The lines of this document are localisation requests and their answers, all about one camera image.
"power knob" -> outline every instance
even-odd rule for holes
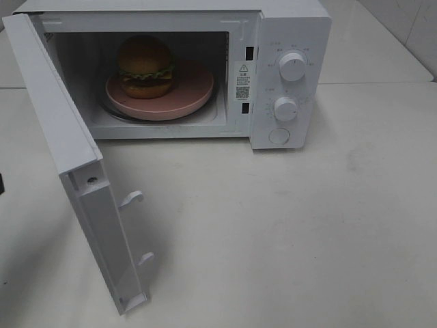
[[[291,98],[281,97],[274,102],[273,113],[278,121],[291,121],[298,114],[298,105]]]
[[[279,60],[279,72],[284,80],[293,82],[305,75],[307,60],[297,52],[287,53]]]

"lettuce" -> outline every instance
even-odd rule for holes
[[[146,80],[149,77],[151,77],[153,79],[157,79],[158,77],[163,76],[165,73],[171,72],[174,68],[175,68],[175,64],[171,63],[169,67],[163,68],[162,70],[159,70],[158,72],[153,72],[153,73],[134,74],[134,73],[131,73],[131,72],[126,72],[125,70],[122,70],[121,68],[119,68],[118,73],[120,75],[124,75],[124,76],[127,76],[127,77],[132,77],[134,79]]]

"wall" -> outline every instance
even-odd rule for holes
[[[9,16],[25,0],[0,0],[0,18]],[[3,21],[0,19],[0,31],[3,29]]]
[[[359,0],[437,78],[437,0]]]

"screw hole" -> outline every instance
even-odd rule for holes
[[[88,182],[89,185],[93,185],[94,183],[97,182],[97,180],[98,180],[98,179],[97,179],[95,176],[93,176],[93,177],[89,178],[89,179],[87,180],[87,182]]]

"burger patty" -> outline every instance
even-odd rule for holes
[[[122,84],[124,84],[126,87],[129,88],[144,88],[144,87],[154,87],[157,85],[166,85],[166,84],[170,84],[173,79],[170,78],[166,78],[166,79],[134,79],[131,77],[121,77],[122,80]]]

